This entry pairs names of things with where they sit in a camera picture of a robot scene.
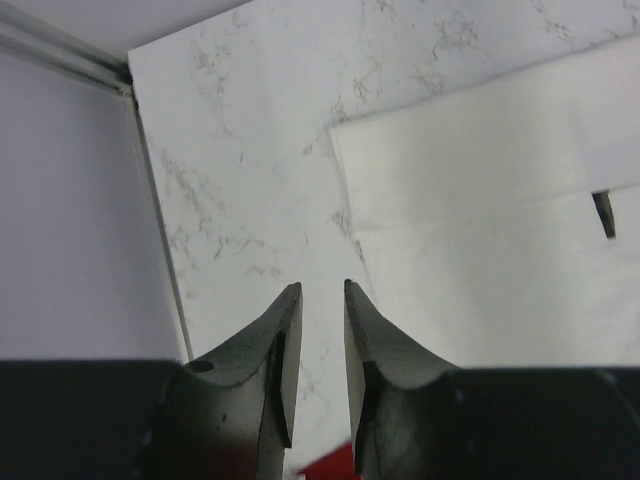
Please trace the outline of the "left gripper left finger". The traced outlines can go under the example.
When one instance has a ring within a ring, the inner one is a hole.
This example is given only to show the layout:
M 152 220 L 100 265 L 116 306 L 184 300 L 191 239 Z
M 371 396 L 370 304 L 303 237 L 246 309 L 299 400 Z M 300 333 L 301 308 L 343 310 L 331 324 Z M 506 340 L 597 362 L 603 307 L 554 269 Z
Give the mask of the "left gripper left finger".
M 178 365 L 162 386 L 135 479 L 280 479 L 293 443 L 303 293 L 287 285 L 256 320 Z

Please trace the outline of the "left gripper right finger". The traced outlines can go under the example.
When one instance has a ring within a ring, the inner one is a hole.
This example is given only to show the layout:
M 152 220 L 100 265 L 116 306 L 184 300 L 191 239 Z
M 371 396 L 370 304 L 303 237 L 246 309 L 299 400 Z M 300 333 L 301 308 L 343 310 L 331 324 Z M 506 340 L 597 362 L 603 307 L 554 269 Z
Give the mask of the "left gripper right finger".
M 344 284 L 354 467 L 364 479 L 635 479 L 639 372 L 461 369 Z

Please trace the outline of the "white printed t shirt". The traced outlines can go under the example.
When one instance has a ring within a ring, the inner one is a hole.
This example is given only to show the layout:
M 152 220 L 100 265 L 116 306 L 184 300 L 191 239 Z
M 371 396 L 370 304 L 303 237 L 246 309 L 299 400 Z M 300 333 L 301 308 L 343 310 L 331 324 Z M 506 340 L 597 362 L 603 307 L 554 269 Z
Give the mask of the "white printed t shirt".
M 460 366 L 639 361 L 639 41 L 336 126 L 378 309 Z

